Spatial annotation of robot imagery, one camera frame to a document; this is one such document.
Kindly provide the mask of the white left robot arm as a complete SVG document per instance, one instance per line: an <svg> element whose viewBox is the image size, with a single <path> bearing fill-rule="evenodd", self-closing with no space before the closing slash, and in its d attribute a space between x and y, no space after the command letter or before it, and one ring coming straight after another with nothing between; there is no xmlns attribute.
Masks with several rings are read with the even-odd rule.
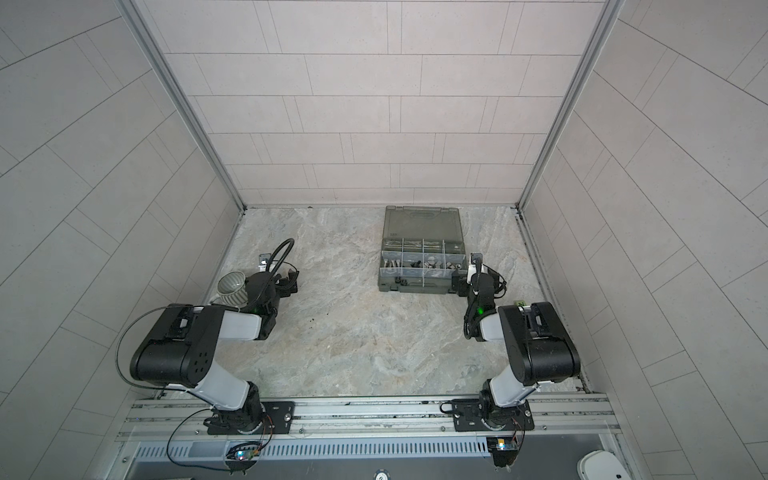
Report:
<svg viewBox="0 0 768 480"><path fill-rule="evenodd" d="M129 372L136 381L179 390L211 406L210 435L285 433L291 402L263 403L255 383L237 378L215 359L224 341L261 341L276 325L280 300L298 292L299 272L276 270L224 275L219 301L205 306L171 304L138 346Z"/></svg>

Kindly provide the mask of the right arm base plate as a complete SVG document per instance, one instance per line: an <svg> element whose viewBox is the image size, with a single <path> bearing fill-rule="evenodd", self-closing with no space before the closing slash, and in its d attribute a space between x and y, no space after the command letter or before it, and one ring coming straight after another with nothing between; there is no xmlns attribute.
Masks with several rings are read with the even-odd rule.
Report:
<svg viewBox="0 0 768 480"><path fill-rule="evenodd" d="M535 429L528 402L518 406L498 407L491 400L453 399L439 406L453 421L457 432L515 432Z"/></svg>

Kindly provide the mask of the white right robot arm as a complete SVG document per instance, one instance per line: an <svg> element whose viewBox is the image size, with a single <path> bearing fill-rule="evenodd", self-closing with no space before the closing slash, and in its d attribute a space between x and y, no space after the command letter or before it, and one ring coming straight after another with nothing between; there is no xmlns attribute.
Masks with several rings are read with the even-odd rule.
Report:
<svg viewBox="0 0 768 480"><path fill-rule="evenodd" d="M508 358L503 370L484 383L477 411L491 430L522 430L527 427L528 397L541 383L578 376L579 354L551 303L495 304L506 292L506 281L484 264L480 253L470 256L466 283L464 336L478 342L501 341Z"/></svg>

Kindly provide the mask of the green plastic organizer box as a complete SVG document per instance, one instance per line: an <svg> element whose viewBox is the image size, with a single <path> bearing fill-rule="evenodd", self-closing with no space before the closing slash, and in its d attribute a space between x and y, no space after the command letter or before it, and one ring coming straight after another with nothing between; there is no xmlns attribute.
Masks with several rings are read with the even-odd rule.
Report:
<svg viewBox="0 0 768 480"><path fill-rule="evenodd" d="M457 208L386 208L377 281L380 291L455 294L467 267Z"/></svg>

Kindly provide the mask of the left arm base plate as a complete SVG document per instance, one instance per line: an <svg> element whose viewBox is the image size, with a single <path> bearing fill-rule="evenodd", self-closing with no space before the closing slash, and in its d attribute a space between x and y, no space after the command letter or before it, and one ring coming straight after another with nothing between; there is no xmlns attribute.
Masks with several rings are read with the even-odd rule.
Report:
<svg viewBox="0 0 768 480"><path fill-rule="evenodd" d="M291 401L262 402L256 417L246 410L219 411L203 421L208 435L269 435L287 434L293 421L295 403Z"/></svg>

